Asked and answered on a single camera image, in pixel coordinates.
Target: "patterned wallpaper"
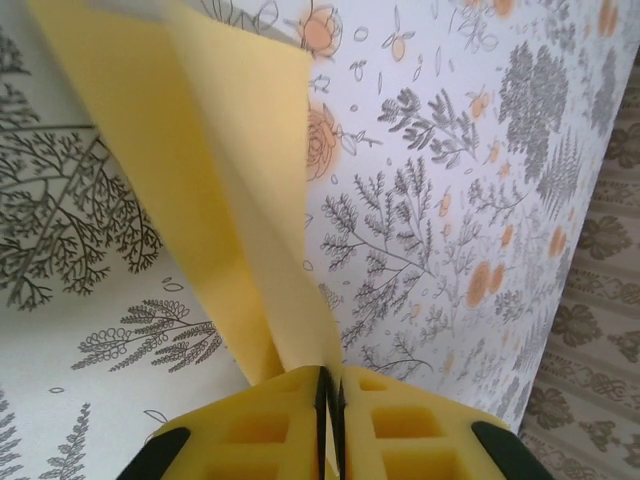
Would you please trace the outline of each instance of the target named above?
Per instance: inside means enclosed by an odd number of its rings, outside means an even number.
[[[151,0],[92,3],[156,15]],[[303,268],[347,362],[517,428],[638,4],[191,3],[315,59]],[[0,18],[0,480],[113,478],[160,423],[245,383],[23,2]],[[610,279],[594,296],[629,295]]]
[[[533,385],[525,443],[559,480],[640,470],[640,65]]]

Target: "small leaf drawing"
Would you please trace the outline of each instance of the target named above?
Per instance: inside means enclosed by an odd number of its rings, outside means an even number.
[[[436,50],[436,77],[440,76],[440,67],[442,66],[442,47]]]
[[[162,412],[159,412],[158,410],[144,410],[144,413],[145,415],[153,418],[156,422],[159,422],[163,425],[169,421],[167,420],[167,417],[165,417],[164,414]]]
[[[400,31],[400,11],[398,10],[398,6],[396,5],[394,9],[394,20],[396,25],[396,32]]]
[[[344,148],[345,152],[349,155],[355,157],[356,153],[358,153],[358,143],[351,135],[343,135],[340,139],[340,143],[342,144],[342,148]]]

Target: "gray plant drawing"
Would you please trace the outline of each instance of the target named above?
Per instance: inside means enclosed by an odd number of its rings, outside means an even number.
[[[427,103],[430,118],[421,112],[422,103],[410,88],[403,88],[395,99],[382,103],[378,121],[394,124],[389,132],[403,131],[409,150],[431,149],[431,161],[457,167],[463,156],[478,162],[476,149],[480,144],[475,123],[467,112],[457,112],[445,89]]]
[[[597,128],[598,135],[604,137],[616,113],[614,94],[616,88],[616,52],[613,47],[607,53],[602,65],[602,85],[596,92],[591,109],[591,128]]]
[[[576,24],[569,21],[570,0],[538,0],[547,10],[544,21],[547,39],[561,50],[573,53],[576,48]]]
[[[14,413],[7,412],[9,402],[4,395],[4,390],[0,388],[0,480],[8,479],[23,468],[17,448],[22,439],[16,438],[16,427],[13,425],[16,416]],[[26,478],[15,478],[15,480],[26,480]]]
[[[398,313],[423,275],[433,276],[433,232],[427,218],[433,186],[424,158],[407,160],[396,171],[391,188],[382,172],[367,180],[356,175],[354,184],[366,214],[361,215],[348,194],[327,196],[322,206],[337,230],[327,233],[320,246],[331,257],[329,270],[343,268],[358,252],[367,252],[367,276],[354,298],[356,322],[342,332],[345,348],[370,334],[389,313]]]
[[[504,418],[504,416],[507,414],[507,410],[509,410],[511,402],[513,402],[513,398],[516,396],[516,393],[518,393],[518,388],[520,388],[520,380],[518,380],[518,377],[516,376],[513,377],[513,380],[511,380],[511,383],[507,387],[507,390],[502,395],[500,405],[498,405],[498,408],[495,412],[496,417]]]
[[[569,82],[564,61],[547,46],[534,56],[524,42],[511,52],[502,79],[498,120],[508,120],[508,150],[525,153],[525,182],[537,180],[547,162],[549,137],[560,131]]]
[[[553,151],[551,161],[545,166],[536,191],[542,205],[554,220],[558,213],[576,193],[582,150],[578,147],[578,137],[571,141],[571,131],[560,141]]]
[[[38,478],[57,480],[85,479],[84,475],[77,475],[77,473],[84,468],[81,460],[85,456],[83,450],[87,440],[87,431],[89,430],[90,406],[89,403],[82,405],[76,424],[73,426],[71,433],[66,437],[67,443],[58,446],[60,456],[49,458],[47,463],[52,468],[41,474]]]
[[[134,328],[108,328],[92,333],[78,349],[87,354],[71,368],[78,370],[100,362],[119,360],[109,371],[115,372],[138,362],[152,351],[152,365],[173,363],[169,372],[198,365],[222,345],[222,338],[210,320],[190,322],[190,311],[174,300],[143,300],[129,308],[120,319]]]
[[[28,75],[0,31],[0,291],[20,310],[62,290],[88,295],[110,267],[114,248],[138,273],[162,246],[144,210],[110,167],[92,125],[42,125],[9,77]]]
[[[393,336],[391,350],[386,355],[380,354],[380,347],[377,345],[363,346],[360,354],[366,368],[405,381],[421,367],[434,371],[429,362],[416,356],[417,348],[417,339],[413,338],[410,332],[402,331]]]

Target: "botanical print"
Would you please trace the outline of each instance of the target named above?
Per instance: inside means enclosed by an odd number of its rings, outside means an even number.
[[[578,242],[578,248],[588,250],[595,260],[605,260],[632,245],[629,232],[613,215],[604,215],[597,220],[587,218]]]
[[[280,16],[274,0],[263,3],[255,15],[234,6],[233,0],[200,0],[200,4],[211,18],[258,35],[268,32]]]
[[[612,48],[607,53],[607,59],[602,65],[602,86],[596,92],[591,110],[591,127],[597,127],[599,135],[609,133],[616,104],[613,95],[616,89],[616,52]]]
[[[463,155],[478,162],[476,148],[480,140],[467,112],[456,113],[445,89],[427,105],[430,119],[421,114],[422,103],[415,92],[403,88],[395,100],[390,98],[382,103],[378,121],[393,123],[389,132],[402,130],[402,139],[409,142],[409,150],[419,151],[428,145],[433,153],[431,161],[446,165],[447,169],[457,167]]]
[[[178,301],[143,300],[128,312],[120,319],[125,327],[100,330],[80,342],[78,349],[87,355],[71,368],[118,360],[109,368],[115,372],[154,352],[151,365],[171,363],[168,372],[173,373],[204,362],[222,345],[213,323],[208,319],[189,321],[190,310]]]
[[[603,273],[571,267],[567,288],[629,306],[640,306],[640,284]]]
[[[162,242],[91,125],[43,125],[14,83],[29,75],[0,31],[0,290],[33,310],[57,290],[88,295],[117,250],[129,271],[157,259]]]
[[[540,427],[545,430],[569,425],[575,421],[569,404],[556,388],[545,390],[534,386],[531,390],[531,398],[527,412],[533,415]]]
[[[607,335],[618,351],[631,363],[638,363],[640,358],[640,330],[625,332],[620,335]]]
[[[49,458],[47,463],[52,468],[38,478],[59,480],[84,480],[86,478],[82,474],[76,474],[84,468],[81,460],[85,456],[83,450],[89,430],[90,407],[89,403],[82,406],[72,432],[66,437],[67,443],[58,446],[61,456]]]
[[[396,5],[394,11],[394,25],[395,31],[387,37],[382,43],[382,48],[390,48],[391,55],[396,62],[399,62],[404,58],[404,54],[407,50],[407,40],[413,38],[416,32],[401,32],[400,31],[400,11]]]
[[[358,144],[366,143],[369,147],[382,145],[382,142],[366,137],[366,130],[357,134],[343,131],[342,125],[337,123],[329,107],[325,104],[322,109],[309,109],[307,139],[307,181],[323,177],[335,168],[340,150],[355,156]]]
[[[604,158],[616,162],[623,169],[640,165],[640,122],[627,129],[614,128]]]
[[[300,37],[300,47],[309,51],[313,58],[331,59],[342,42],[342,19],[333,5],[314,7],[311,1],[309,15],[297,23],[286,20]]]
[[[20,442],[16,438],[16,426],[13,425],[16,416],[9,410],[9,401],[4,398],[4,390],[0,388],[0,480],[10,478],[17,471],[24,468],[20,463]],[[26,480],[25,477],[15,480]]]
[[[602,329],[587,305],[576,304],[569,308],[561,304],[551,333],[561,335],[565,345],[576,348],[600,338]]]
[[[560,131],[568,90],[564,60],[553,57],[548,47],[540,47],[535,57],[528,42],[511,52],[500,89],[498,119],[500,123],[509,121],[509,152],[526,153],[526,182],[542,174],[551,133]]]

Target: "yellow paper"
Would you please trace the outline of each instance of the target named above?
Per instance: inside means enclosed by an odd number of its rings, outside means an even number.
[[[189,85],[162,25],[30,2],[154,226],[251,383],[282,372]]]
[[[306,54],[175,5],[203,136],[164,27],[79,0],[31,7],[249,380],[281,371],[274,344],[285,369],[321,364],[337,377],[338,330],[301,268]]]
[[[297,246],[288,248],[291,239],[282,236],[289,229],[278,228],[269,213],[276,205],[287,214],[287,205],[304,205],[297,185],[305,185],[310,58],[177,2],[169,5],[169,18],[282,365],[326,365],[338,380],[337,326],[302,270]],[[261,171],[270,169],[279,175],[262,183]]]

